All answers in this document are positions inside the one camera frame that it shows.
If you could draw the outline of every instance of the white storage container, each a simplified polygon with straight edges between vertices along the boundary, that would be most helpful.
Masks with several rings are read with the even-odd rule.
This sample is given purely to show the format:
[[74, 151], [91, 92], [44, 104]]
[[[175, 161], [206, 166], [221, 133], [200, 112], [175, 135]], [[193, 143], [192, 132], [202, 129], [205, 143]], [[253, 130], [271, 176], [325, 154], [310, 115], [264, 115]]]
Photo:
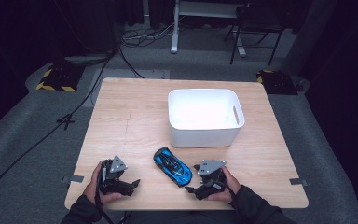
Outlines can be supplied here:
[[234, 91], [183, 89], [168, 95], [174, 147], [227, 147], [245, 123]]

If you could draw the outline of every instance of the black sleeve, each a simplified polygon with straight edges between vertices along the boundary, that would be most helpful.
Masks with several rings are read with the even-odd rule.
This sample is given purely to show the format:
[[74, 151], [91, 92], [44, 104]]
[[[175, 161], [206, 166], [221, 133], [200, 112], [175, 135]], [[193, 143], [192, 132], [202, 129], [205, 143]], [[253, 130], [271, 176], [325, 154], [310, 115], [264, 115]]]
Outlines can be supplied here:
[[61, 224], [91, 224], [99, 220], [101, 220], [101, 214], [97, 207], [87, 199], [86, 195], [81, 195], [71, 206]]
[[270, 205], [266, 200], [244, 185], [241, 186], [232, 205], [244, 219], [248, 219], [248, 221], [254, 224], [295, 223], [282, 213], [281, 208]]

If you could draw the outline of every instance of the chair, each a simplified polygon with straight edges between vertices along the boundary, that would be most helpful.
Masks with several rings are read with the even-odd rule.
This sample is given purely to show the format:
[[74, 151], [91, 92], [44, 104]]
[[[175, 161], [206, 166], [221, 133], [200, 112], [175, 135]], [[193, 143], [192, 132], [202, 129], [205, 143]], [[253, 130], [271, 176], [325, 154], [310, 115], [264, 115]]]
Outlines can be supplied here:
[[[225, 41], [231, 33], [235, 33], [235, 42], [231, 54], [230, 64], [234, 59], [234, 54], [237, 48], [238, 38], [240, 34], [256, 34], [262, 35], [256, 45], [243, 45], [248, 48], [273, 48], [271, 56], [268, 61], [268, 65], [271, 65], [272, 58], [274, 57], [276, 48], [282, 36], [282, 32], [288, 28], [288, 22], [290, 20], [290, 6], [286, 4], [269, 4], [268, 1], [257, 1], [256, 3], [246, 2], [243, 6], [236, 9], [237, 19], [234, 24], [231, 25], [228, 31]], [[270, 33], [278, 34], [273, 47], [259, 46], [259, 44]]]

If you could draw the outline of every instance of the blue toy car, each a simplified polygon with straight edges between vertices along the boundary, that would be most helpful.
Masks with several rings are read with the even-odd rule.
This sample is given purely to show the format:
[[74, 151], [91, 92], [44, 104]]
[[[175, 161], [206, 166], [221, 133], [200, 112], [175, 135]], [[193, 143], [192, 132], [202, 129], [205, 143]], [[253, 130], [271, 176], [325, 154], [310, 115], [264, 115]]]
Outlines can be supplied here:
[[159, 149], [153, 160], [156, 166], [161, 169], [177, 186], [182, 187], [191, 181], [193, 174], [190, 169], [179, 161], [167, 147]]

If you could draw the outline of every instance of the metal bracket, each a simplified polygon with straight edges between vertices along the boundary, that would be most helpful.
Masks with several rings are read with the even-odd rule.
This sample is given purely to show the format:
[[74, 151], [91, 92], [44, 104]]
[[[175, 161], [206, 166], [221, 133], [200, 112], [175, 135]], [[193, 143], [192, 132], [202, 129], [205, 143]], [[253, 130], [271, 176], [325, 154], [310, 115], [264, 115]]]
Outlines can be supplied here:
[[72, 176], [64, 176], [61, 180], [64, 184], [71, 184], [71, 182], [83, 182], [84, 176], [82, 175], [72, 175]]
[[124, 161], [121, 160], [118, 156], [115, 156], [112, 159], [112, 166], [110, 167], [110, 173], [119, 172], [123, 170], [127, 170], [128, 166], [124, 164]]
[[300, 179], [300, 178], [290, 179], [290, 184], [291, 185], [302, 185], [304, 187], [309, 185], [307, 180], [303, 180], [303, 179]]
[[197, 172], [197, 174], [198, 175], [209, 175], [226, 164], [227, 163], [225, 161], [202, 160], [202, 163], [200, 165], [200, 168], [199, 168], [199, 171]]

